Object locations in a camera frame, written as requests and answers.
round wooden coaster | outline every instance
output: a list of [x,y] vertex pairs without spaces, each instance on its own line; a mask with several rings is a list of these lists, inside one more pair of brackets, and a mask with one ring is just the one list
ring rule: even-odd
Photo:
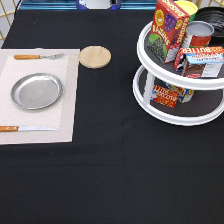
[[87,68],[102,68],[110,60],[110,51],[101,46],[86,47],[79,53],[80,63]]

food box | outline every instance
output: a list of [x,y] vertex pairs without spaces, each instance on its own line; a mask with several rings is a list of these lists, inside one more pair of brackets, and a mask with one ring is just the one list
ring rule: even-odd
[[148,48],[164,63],[175,60],[190,15],[172,0],[158,0]]
[[216,78],[224,63],[222,54],[187,55],[182,76],[188,78]]
[[177,102],[178,93],[157,85],[153,86],[151,101],[174,108]]
[[164,82],[164,83],[170,90],[173,90],[178,93],[178,100],[181,103],[186,103],[186,102],[190,101],[192,96],[194,95],[194,90],[192,90],[192,89],[185,89],[182,87],[174,86],[167,82]]
[[198,55],[198,54],[224,54],[224,49],[221,46],[217,47],[202,47],[202,48],[180,48],[174,63],[174,69],[176,71],[182,71],[186,61],[187,55]]

table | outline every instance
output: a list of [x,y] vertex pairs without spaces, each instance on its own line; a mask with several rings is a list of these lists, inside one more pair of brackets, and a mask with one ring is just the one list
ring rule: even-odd
[[111,51],[79,66],[72,143],[0,146],[0,217],[11,223],[222,224],[224,115],[195,127],[147,114],[132,92],[153,11],[19,11],[3,48]]

